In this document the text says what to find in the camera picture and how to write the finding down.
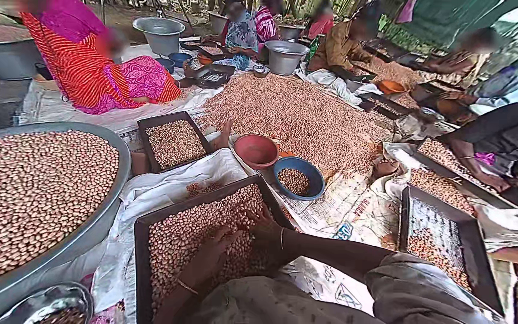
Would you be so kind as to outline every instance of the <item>orange striped sari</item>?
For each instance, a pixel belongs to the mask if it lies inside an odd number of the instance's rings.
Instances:
[[[117,65],[97,51],[97,35],[92,31],[74,42],[47,28],[31,13],[21,13],[21,17],[61,91],[84,113],[99,115],[112,108],[144,105],[132,98],[146,96],[155,103],[181,94],[169,72],[150,56]]]

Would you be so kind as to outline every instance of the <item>dirt floor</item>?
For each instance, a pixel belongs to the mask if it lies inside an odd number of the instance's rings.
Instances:
[[[101,8],[99,5],[90,4],[89,6],[92,8],[93,12],[95,12],[97,17],[101,17]],[[183,14],[169,11],[166,11],[165,14],[168,15],[168,17],[186,20]],[[154,10],[151,11],[146,7],[135,9],[120,6],[105,6],[105,25],[121,29],[131,41],[131,45],[147,44],[147,40],[143,36],[143,33],[133,28],[133,20],[141,17],[156,17],[156,12]],[[186,28],[185,32],[181,34],[181,37],[212,34],[211,26],[207,23],[207,18],[204,17],[204,15],[189,15],[189,18],[193,24],[193,29],[191,29],[186,21],[182,21]]]

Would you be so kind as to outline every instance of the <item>blue plastic bowl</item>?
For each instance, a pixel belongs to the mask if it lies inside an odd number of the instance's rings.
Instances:
[[[171,61],[170,59],[156,58],[155,60],[159,62],[159,64],[161,64],[166,70],[168,70],[170,74],[173,74],[173,71],[175,71],[175,62]]]
[[[169,54],[169,59],[175,62],[176,67],[183,67],[183,62],[188,59],[191,59],[191,55],[185,53],[171,53]]]
[[[279,182],[277,174],[285,168],[299,170],[309,178],[309,190],[305,196],[293,194]],[[275,173],[275,180],[277,181],[279,188],[281,188],[281,192],[293,200],[315,200],[321,197],[323,191],[325,191],[325,180],[323,179],[321,172],[319,172],[319,170],[317,170],[317,168],[311,163],[302,158],[297,158],[295,156],[280,158],[275,162],[275,165],[273,165],[273,172]]]

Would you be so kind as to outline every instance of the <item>green tarp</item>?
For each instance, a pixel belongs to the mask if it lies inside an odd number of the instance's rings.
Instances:
[[[464,31],[491,26],[518,7],[518,0],[417,0],[413,21],[401,24],[411,35],[450,47]]]

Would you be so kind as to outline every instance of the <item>bracelet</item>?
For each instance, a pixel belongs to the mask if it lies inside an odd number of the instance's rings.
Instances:
[[[177,278],[177,283],[179,283],[183,288],[185,288],[186,290],[194,293],[195,295],[199,295],[199,293],[197,291],[195,291],[195,289],[193,289],[190,286],[186,285],[183,281],[181,281],[181,279]]]
[[[284,227],[281,228],[281,251],[284,250],[284,248],[283,248],[283,231],[285,231]]]

